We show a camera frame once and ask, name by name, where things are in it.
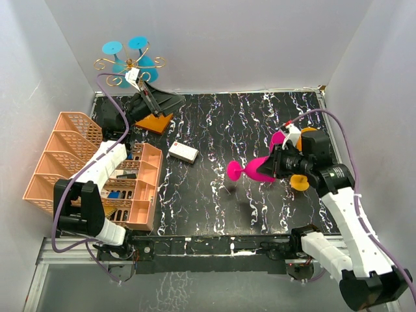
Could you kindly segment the pink wine glass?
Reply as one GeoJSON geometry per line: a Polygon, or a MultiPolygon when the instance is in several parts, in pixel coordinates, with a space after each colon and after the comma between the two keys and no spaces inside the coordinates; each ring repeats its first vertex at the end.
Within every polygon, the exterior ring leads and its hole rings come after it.
{"type": "Polygon", "coordinates": [[[285,140],[285,134],[282,133],[281,131],[275,132],[272,135],[272,138],[270,139],[270,143],[269,143],[269,152],[272,152],[274,149],[274,146],[276,144],[283,144],[285,140]]]}
{"type": "Polygon", "coordinates": [[[232,181],[238,181],[241,174],[246,174],[250,179],[257,182],[268,182],[273,183],[275,179],[273,177],[261,174],[257,169],[266,161],[267,157],[258,157],[246,164],[243,168],[237,161],[231,161],[227,166],[227,176],[232,181]]]}

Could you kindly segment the yellow wine glass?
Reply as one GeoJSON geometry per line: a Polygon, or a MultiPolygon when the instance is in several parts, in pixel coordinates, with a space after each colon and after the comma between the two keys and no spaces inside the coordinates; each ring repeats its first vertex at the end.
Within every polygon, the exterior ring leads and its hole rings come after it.
{"type": "Polygon", "coordinates": [[[290,178],[291,187],[294,190],[303,192],[309,188],[307,177],[304,175],[293,174],[290,178]]]}
{"type": "Polygon", "coordinates": [[[303,128],[303,129],[301,130],[301,136],[303,136],[303,135],[304,135],[304,133],[308,133],[308,132],[312,132],[312,131],[317,131],[317,129],[315,129],[315,128],[313,128],[313,127],[306,127],[306,128],[303,128]]]}

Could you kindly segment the blue wine glass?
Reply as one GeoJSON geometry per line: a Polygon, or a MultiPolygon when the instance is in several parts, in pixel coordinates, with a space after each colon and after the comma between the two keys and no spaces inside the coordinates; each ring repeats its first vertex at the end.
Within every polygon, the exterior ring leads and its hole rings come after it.
{"type": "Polygon", "coordinates": [[[145,36],[136,36],[130,39],[129,43],[130,49],[136,49],[139,52],[139,60],[136,63],[140,69],[140,72],[143,73],[143,79],[148,83],[153,83],[159,77],[159,73],[156,69],[156,63],[146,55],[145,49],[148,46],[148,40],[145,36]]]}
{"type": "Polygon", "coordinates": [[[118,58],[118,53],[125,51],[124,45],[118,41],[107,42],[102,47],[102,52],[106,55],[112,55],[114,62],[112,63],[112,73],[122,73],[123,76],[108,76],[107,84],[113,87],[129,88],[130,84],[125,80],[125,73],[127,71],[127,64],[124,60],[118,58]]]}

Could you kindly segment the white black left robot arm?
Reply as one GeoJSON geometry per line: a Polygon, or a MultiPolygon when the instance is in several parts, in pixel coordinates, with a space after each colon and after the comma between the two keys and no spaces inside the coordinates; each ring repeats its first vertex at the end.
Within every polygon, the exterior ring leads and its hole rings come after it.
{"type": "Polygon", "coordinates": [[[134,252],[127,230],[111,222],[104,212],[101,191],[115,169],[131,153],[135,138],[131,128],[150,114],[167,116],[182,106],[185,97],[164,92],[148,83],[136,84],[137,92],[125,105],[112,96],[102,105],[102,136],[99,149],[69,179],[59,179],[53,187],[53,227],[51,238],[58,231],[84,237],[83,243],[95,242],[96,248],[128,259],[134,252]]]}

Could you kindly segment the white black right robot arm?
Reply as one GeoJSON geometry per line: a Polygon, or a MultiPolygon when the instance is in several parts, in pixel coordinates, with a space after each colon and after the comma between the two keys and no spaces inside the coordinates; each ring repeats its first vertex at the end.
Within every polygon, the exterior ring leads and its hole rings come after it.
{"type": "Polygon", "coordinates": [[[394,302],[409,288],[412,276],[400,270],[371,240],[373,230],[354,192],[347,166],[332,159],[329,136],[319,130],[301,132],[290,125],[272,137],[270,154],[257,171],[274,179],[304,176],[333,216],[347,254],[333,246],[314,225],[291,231],[290,251],[310,255],[338,283],[353,311],[394,302]]]}

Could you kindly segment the white red small box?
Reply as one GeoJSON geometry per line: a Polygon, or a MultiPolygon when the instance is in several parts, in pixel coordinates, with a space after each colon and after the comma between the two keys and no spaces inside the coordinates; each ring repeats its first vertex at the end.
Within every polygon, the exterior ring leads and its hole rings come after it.
{"type": "Polygon", "coordinates": [[[168,153],[177,159],[193,164],[196,160],[199,151],[195,148],[175,141],[169,148],[168,153]]]}

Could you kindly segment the pink plastic file organizer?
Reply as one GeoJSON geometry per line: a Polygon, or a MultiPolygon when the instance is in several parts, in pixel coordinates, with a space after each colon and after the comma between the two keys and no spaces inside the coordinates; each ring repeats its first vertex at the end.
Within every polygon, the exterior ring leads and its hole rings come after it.
{"type": "MultiPolygon", "coordinates": [[[[61,112],[23,199],[53,213],[53,187],[76,174],[98,152],[100,126],[81,112],[61,112]]],[[[163,162],[160,149],[135,142],[101,192],[107,217],[125,228],[151,231],[163,162]]]]}

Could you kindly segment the black metal front rail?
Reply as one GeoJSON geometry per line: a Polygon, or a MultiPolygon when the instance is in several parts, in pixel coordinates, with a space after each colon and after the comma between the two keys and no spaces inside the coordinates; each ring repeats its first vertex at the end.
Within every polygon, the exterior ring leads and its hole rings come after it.
{"type": "Polygon", "coordinates": [[[111,254],[103,247],[85,244],[78,237],[57,239],[54,252],[51,239],[44,239],[36,260],[39,265],[95,265],[107,269],[130,266],[135,274],[164,272],[266,272],[293,273],[309,278],[324,267],[317,257],[296,252],[289,236],[222,235],[222,236],[147,236],[129,239],[127,253],[111,254]]]}

